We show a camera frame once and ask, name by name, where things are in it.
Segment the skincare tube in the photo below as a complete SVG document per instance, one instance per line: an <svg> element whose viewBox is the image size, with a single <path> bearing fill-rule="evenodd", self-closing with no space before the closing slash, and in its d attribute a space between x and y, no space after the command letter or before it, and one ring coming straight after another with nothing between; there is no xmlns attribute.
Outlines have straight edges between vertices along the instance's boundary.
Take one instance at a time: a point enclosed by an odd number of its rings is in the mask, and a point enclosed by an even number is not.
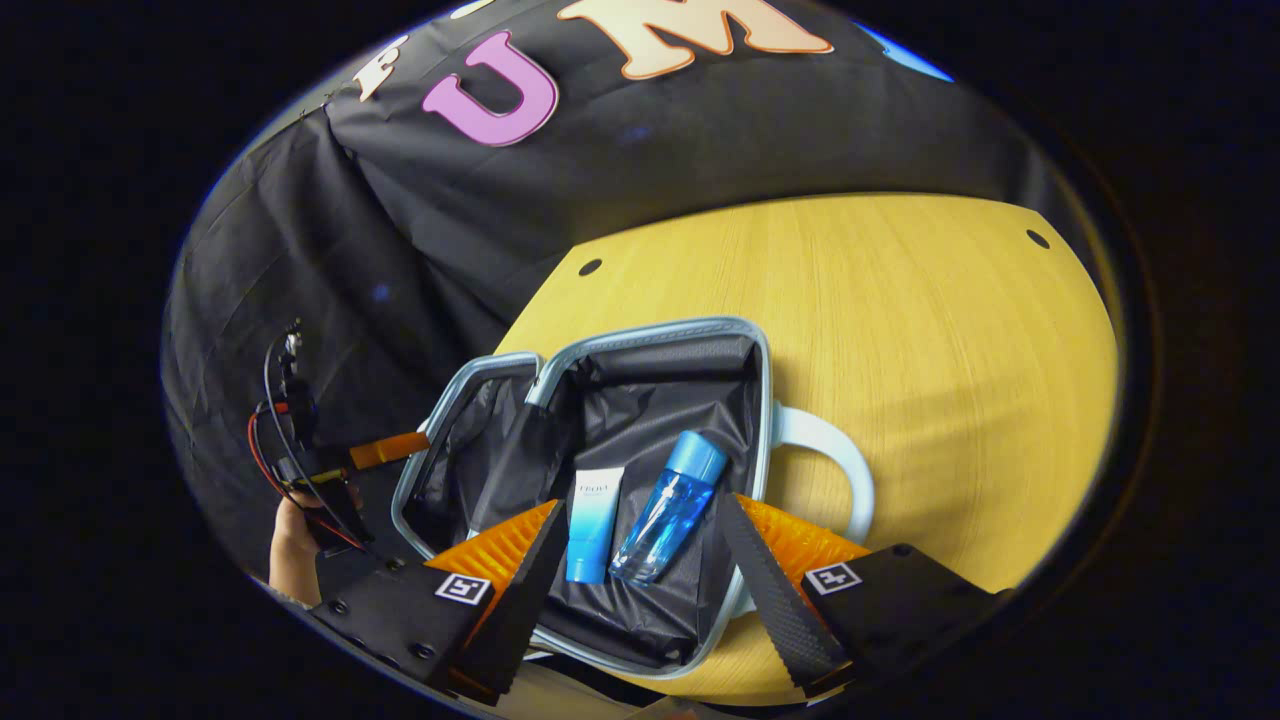
<svg viewBox="0 0 1280 720"><path fill-rule="evenodd" d="M568 516L568 547L564 579L571 583L603 583L604 564L613 544L613 515L625 468L579 470L573 505Z"/></svg>

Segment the light wood surface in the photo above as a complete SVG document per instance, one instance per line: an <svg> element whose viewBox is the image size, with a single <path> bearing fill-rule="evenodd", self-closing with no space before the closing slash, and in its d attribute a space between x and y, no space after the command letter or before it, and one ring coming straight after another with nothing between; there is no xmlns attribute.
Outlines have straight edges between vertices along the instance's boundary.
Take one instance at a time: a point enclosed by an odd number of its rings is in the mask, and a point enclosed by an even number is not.
<svg viewBox="0 0 1280 720"><path fill-rule="evenodd" d="M593 334L718 314L759 324L776 397L865 455L873 550L910 542L988 591L1012 587L1091 486L1116 342L1084 268L1032 210L845 195L635 228L575 247L498 352L549 357ZM844 475L804 450L774 452L765 500L837 532L849 518ZM755 614L690 675L632 682L732 705L803 701Z"/></svg>

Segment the wire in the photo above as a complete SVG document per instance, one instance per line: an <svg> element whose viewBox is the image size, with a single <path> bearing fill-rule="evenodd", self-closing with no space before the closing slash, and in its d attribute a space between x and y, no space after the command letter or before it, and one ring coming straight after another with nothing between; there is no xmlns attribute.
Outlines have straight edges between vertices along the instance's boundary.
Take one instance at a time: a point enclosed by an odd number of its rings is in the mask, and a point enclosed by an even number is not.
<svg viewBox="0 0 1280 720"><path fill-rule="evenodd" d="M275 423L275 432L279 433L280 436L280 442L284 445L284 452L289 455L289 460L293 461L293 465L300 471L302 471L302 462L298 462L298 457L293 455L293 448L289 446L288 438L284 437L284 425L280 424L280 414L275 409L275 402L271 401L271 354L275 351L275 345L280 342L280 338L293 332L293 328L297 327L298 323L300 323L298 320L294 320L288 329L280 333L275 340L271 341L271 345L268 346L266 356L262 359L262 391L266 392L266 402L271 410L271 421ZM343 532L346 532L347 536L353 537L356 533L351 532L351 528L348 528L347 524L342 521L342 518L339 518L338 514L333 511L333 507L329 507L329 502L324 498L323 495L316 492L315 487L311 484L311 478L308 478L305 471L302 471L302 482L306 483L307 489L311 491L311 495L316 496L316 498L320 500L320 505L324 505L324 509L326 512L329 512L329 516L338 521L338 525L342 527ZM367 548L365 547L364 543L349 539L349 537L348 542L351 542L361 551L367 552Z"/></svg>
<svg viewBox="0 0 1280 720"><path fill-rule="evenodd" d="M298 510L301 510L302 512L306 512L306 507L302 507L302 505L292 495L289 495L289 492L285 491L284 487L280 486L280 483L276 482L275 477L271 475L271 473L266 469L266 462L262 461L262 454L259 450L259 441L257 441L257 419L259 419L259 416L264 415L266 413L266 410L262 410L261 405L259 407L260 409L256 410L248 418L248 450L253 455L253 461L257 462L257 469L262 471L262 477L266 478L266 482L271 483L271 487L275 488L275 492L280 493L282 497L288 498L288 501L292 502ZM326 530L329 530L330 533L333 533L333 534L340 537L342 539L347 541L352 546L360 547L356 543L356 541L351 539L351 537L348 537L342 530L335 529L329 523L325 523L323 518L314 518L312 516L311 519L315 520L316 523L319 523L323 528L325 528Z"/></svg>

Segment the bottle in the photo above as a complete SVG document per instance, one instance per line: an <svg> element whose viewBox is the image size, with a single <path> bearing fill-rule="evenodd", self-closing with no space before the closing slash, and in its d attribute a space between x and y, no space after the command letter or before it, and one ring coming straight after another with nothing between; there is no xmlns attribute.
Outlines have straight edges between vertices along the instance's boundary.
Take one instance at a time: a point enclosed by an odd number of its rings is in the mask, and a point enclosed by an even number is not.
<svg viewBox="0 0 1280 720"><path fill-rule="evenodd" d="M644 512L609 562L609 574L641 587L660 575L701 518L727 460L703 436L680 433Z"/></svg>

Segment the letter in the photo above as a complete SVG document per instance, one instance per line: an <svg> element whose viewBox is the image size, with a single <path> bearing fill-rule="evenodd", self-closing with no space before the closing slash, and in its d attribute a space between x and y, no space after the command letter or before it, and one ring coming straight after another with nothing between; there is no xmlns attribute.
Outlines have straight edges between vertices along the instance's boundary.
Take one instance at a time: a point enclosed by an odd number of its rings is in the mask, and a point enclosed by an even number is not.
<svg viewBox="0 0 1280 720"><path fill-rule="evenodd" d="M511 33L489 37L467 55L467 67L489 65L520 88L520 105L506 115L488 108L462 91L461 79L452 74L426 94L422 110L439 113L471 140L493 147L520 142L543 127L559 101L559 90L547 70L511 46Z"/></svg>
<svg viewBox="0 0 1280 720"><path fill-rule="evenodd" d="M375 90L378 90L378 86L380 86L384 79L392 76L392 70L396 69L392 67L392 63L399 59L399 46L404 45L406 40L408 40L407 35L402 35L398 38L396 38L396 42L392 42L387 47L383 47L383 51L379 53L376 58L370 60L369 64L365 65L364 68L360 68L360 72L356 73L356 77L351 78L360 83L361 102L369 100L369 96L372 95Z"/></svg>
<svg viewBox="0 0 1280 720"><path fill-rule="evenodd" d="M654 28L682 37L712 53L733 51L728 31L732 17L746 28L746 44L765 53L831 53L826 40L812 35L763 0L581 0L561 10L562 20L582 18L600 28L627 56L622 76L645 79L678 70L694 61L694 51L672 47Z"/></svg>
<svg viewBox="0 0 1280 720"><path fill-rule="evenodd" d="M470 15L471 13L475 13L476 10L486 8L486 6L492 5L492 4L493 4L493 0L476 0L475 3L467 3L466 5L458 8L457 10L453 10L453 13L449 14L449 19L451 20L456 20L456 19L460 19L460 18L465 18L465 17Z"/></svg>

